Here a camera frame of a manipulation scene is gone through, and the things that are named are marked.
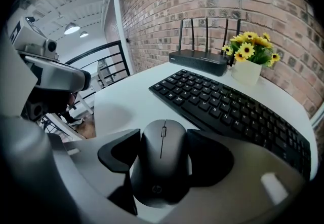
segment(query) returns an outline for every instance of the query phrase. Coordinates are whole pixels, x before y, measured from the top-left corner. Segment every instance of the white desk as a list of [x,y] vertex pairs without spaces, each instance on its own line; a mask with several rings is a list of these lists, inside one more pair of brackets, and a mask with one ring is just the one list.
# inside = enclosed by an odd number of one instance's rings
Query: white desk
[[232,78],[230,70],[224,76],[217,77],[189,67],[165,63],[105,88],[95,94],[97,136],[135,128],[140,128],[143,131],[150,122],[160,119],[175,120],[186,129],[197,129],[196,126],[177,114],[148,90],[148,87],[181,69],[201,74],[237,89],[269,107],[289,122],[310,143],[310,178],[315,177],[318,164],[316,141],[310,120],[303,106],[280,87],[262,77],[253,87],[242,85]]

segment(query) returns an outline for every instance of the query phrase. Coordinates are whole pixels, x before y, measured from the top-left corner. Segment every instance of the keyboard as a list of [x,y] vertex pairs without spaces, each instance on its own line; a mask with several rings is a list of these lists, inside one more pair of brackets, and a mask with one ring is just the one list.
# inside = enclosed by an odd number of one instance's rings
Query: keyboard
[[263,146],[309,180],[309,142],[256,100],[186,70],[174,73],[149,90],[198,128]]

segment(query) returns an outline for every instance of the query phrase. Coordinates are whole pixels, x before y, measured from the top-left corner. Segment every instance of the black router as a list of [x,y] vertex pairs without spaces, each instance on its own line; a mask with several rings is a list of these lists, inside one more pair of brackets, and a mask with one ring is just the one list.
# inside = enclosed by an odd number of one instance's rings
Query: black router
[[[239,19],[237,21],[236,35],[239,34],[240,22],[241,20]],[[194,49],[194,34],[193,34],[192,19],[191,19],[192,49],[181,50],[182,26],[183,26],[183,21],[181,20],[178,51],[169,54],[170,63],[195,68],[201,71],[214,74],[216,76],[222,76],[226,72],[227,66],[233,65],[234,54],[232,54],[232,56],[224,56],[223,51],[221,51],[220,54],[212,54],[210,51],[208,52],[208,18],[206,18],[205,52]],[[228,27],[228,19],[226,19],[223,45],[225,45],[226,42],[227,27]]]

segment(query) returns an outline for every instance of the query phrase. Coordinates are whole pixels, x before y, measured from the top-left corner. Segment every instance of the flower bouquet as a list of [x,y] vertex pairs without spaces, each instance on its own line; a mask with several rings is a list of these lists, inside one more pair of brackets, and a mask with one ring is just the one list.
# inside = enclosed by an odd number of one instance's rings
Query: flower bouquet
[[280,56],[275,54],[270,42],[270,36],[263,33],[263,37],[254,32],[244,32],[230,39],[230,45],[222,48],[227,55],[232,55],[236,59],[232,76],[236,80],[255,85],[262,65],[273,66],[274,62],[280,60]]

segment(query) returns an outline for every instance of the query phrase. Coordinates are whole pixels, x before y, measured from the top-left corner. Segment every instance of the space bar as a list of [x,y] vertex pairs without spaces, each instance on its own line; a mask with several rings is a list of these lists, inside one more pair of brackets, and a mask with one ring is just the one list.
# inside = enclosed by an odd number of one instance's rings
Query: space bar
[[208,113],[202,111],[197,106],[192,105],[188,101],[184,103],[182,108],[192,116],[194,116],[196,119],[207,125],[207,127],[213,129],[218,134],[223,135],[223,133],[217,129],[218,124],[220,124],[219,121],[212,118],[212,116],[210,116]]

